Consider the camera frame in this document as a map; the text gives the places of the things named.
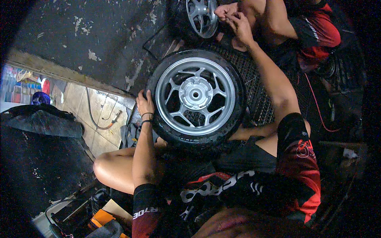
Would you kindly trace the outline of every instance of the person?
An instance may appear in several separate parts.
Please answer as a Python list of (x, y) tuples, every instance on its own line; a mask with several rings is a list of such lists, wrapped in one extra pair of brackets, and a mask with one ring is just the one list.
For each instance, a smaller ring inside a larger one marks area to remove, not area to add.
[(310, 125), (286, 75), (254, 41), (248, 18), (241, 12), (225, 17), (257, 64), (275, 122), (240, 128), (230, 140), (247, 140), (244, 146), (199, 162), (192, 172), (186, 166), (192, 162), (157, 159), (166, 143), (153, 143), (155, 108), (151, 92), (145, 98), (140, 91), (136, 102), (143, 122), (136, 148), (104, 153), (94, 162), (100, 182), (134, 195), (134, 238), (315, 236), (306, 226), (320, 204)]
[[(245, 0), (221, 5), (215, 14), (226, 22), (229, 19), (224, 14), (237, 11), (248, 18), (253, 32), (260, 28), (266, 52), (282, 68), (311, 71), (341, 42), (326, 0)], [(236, 38), (232, 46), (246, 51)]]

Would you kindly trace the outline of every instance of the metal grate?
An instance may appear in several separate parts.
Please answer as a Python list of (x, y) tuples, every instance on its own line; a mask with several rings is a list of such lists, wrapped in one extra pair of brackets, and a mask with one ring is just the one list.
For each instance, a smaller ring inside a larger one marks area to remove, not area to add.
[[(248, 54), (228, 50), (218, 45), (208, 45), (205, 50), (220, 54), (225, 60), (230, 62), (240, 74), (246, 87), (246, 102), (250, 109), (251, 122), (256, 126), (273, 122), (274, 110), (271, 106), (271, 100), (259, 81), (260, 75), (253, 59), (248, 56)], [(302, 116), (306, 118), (312, 96), (306, 77), (299, 75), (296, 71), (287, 72), (286, 76), (294, 86)]]

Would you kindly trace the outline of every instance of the black wristband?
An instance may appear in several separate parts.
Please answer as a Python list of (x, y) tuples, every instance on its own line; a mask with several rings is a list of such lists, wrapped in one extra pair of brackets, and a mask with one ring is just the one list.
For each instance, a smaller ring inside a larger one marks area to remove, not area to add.
[(153, 115), (152, 112), (146, 112), (146, 113), (143, 113), (142, 118), (143, 118), (143, 116), (146, 115), (146, 114), (151, 114), (151, 115)]
[(152, 120), (145, 120), (145, 121), (142, 121), (142, 123), (140, 124), (140, 126), (143, 126), (143, 123), (144, 122), (151, 122), (152, 123)]

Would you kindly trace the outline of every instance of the hand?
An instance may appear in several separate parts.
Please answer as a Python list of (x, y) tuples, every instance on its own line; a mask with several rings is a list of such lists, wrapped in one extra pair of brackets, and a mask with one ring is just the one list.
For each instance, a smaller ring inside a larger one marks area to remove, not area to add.
[(220, 20), (225, 21), (225, 14), (233, 14), (238, 11), (238, 3), (232, 3), (227, 5), (221, 5), (215, 9), (214, 13), (219, 17)]
[(233, 15), (225, 14), (226, 22), (231, 26), (238, 39), (245, 45), (254, 42), (253, 34), (247, 17), (241, 13), (233, 13)]
[(143, 115), (147, 112), (150, 112), (152, 114), (146, 114), (144, 115), (144, 118), (142, 117), (142, 120), (151, 120), (153, 118), (153, 113), (155, 113), (155, 106), (154, 102), (152, 102), (152, 96), (151, 96), (151, 90), (147, 91), (147, 99), (143, 96), (144, 89), (142, 89), (139, 92), (139, 96), (136, 98), (136, 104), (138, 105), (138, 112), (140, 115)]

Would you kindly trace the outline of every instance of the tiled floor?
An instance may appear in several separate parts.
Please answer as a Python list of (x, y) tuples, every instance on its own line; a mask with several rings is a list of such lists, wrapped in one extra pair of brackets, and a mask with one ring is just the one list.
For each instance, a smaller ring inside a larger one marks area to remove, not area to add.
[(72, 112), (77, 121), (84, 125), (83, 138), (95, 157), (104, 152), (118, 150), (121, 142), (120, 127), (127, 123), (135, 101), (89, 88), (91, 114), (99, 127), (107, 127), (116, 113), (121, 111), (117, 122), (111, 128), (102, 130), (91, 121), (85, 90), (83, 86), (68, 83), (64, 92), (64, 102), (56, 103), (56, 107)]

